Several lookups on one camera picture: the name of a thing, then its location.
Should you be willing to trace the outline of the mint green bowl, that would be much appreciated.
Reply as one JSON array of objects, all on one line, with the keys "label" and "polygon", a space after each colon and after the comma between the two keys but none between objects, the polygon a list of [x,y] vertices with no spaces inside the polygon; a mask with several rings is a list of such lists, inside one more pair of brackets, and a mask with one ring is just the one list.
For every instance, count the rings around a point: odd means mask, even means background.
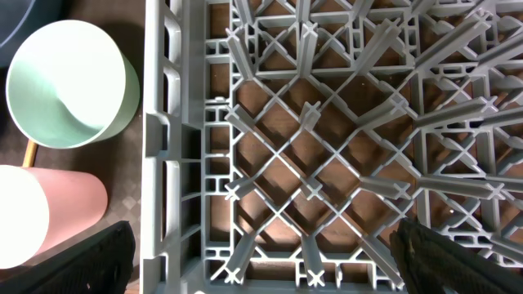
[{"label": "mint green bowl", "polygon": [[7,106],[39,145],[73,149],[119,134],[140,101],[136,71],[101,28],[62,20],[32,33],[7,72]]}]

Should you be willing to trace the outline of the wooden chopstick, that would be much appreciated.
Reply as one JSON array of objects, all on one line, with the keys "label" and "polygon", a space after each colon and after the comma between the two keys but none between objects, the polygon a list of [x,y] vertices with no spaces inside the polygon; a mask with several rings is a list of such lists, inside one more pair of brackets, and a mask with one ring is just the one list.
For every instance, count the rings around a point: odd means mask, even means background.
[{"label": "wooden chopstick", "polygon": [[34,165],[37,152],[38,144],[32,140],[28,140],[22,167],[32,167]]}]

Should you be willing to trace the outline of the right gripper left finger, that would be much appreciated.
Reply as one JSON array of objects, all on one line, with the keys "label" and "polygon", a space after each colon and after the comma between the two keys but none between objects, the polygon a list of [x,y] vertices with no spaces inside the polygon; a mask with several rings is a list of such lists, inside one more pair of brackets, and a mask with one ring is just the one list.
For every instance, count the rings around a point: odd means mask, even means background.
[{"label": "right gripper left finger", "polygon": [[1,294],[123,293],[135,250],[132,227],[121,220],[1,282]]}]

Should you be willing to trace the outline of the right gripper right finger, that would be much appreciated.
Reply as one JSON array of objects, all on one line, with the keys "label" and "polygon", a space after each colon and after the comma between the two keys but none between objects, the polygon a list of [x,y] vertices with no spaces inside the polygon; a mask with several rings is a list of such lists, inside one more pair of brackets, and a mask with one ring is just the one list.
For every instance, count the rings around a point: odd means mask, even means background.
[{"label": "right gripper right finger", "polygon": [[404,218],[389,236],[406,290],[414,293],[521,293],[522,277]]}]

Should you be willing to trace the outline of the pink white cup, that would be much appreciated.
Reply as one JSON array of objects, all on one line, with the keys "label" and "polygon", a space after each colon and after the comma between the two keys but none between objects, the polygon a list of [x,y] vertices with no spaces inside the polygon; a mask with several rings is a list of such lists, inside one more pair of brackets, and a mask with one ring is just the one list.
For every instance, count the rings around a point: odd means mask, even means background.
[{"label": "pink white cup", "polygon": [[1,166],[1,268],[10,269],[93,226],[108,194],[94,175]]}]

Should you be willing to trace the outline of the dark blue plate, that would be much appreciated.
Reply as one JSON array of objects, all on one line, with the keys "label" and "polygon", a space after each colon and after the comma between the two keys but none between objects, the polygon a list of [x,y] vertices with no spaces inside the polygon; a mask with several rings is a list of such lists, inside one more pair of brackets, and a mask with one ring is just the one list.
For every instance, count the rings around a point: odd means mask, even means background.
[{"label": "dark blue plate", "polygon": [[1,68],[11,63],[21,43],[58,19],[62,0],[1,0]]}]

